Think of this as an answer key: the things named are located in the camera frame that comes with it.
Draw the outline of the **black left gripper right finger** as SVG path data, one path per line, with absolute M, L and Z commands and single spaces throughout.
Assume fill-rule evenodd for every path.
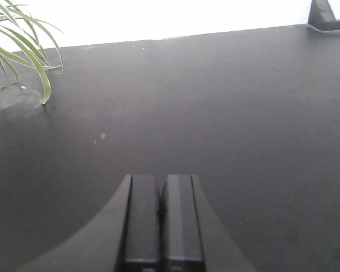
M 169 175 L 164 185 L 163 271 L 255 271 L 210 206 L 196 175 Z

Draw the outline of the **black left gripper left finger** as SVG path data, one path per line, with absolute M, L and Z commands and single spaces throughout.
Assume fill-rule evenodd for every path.
M 159 271 L 159 191 L 151 175 L 126 175 L 77 233 L 19 271 Z

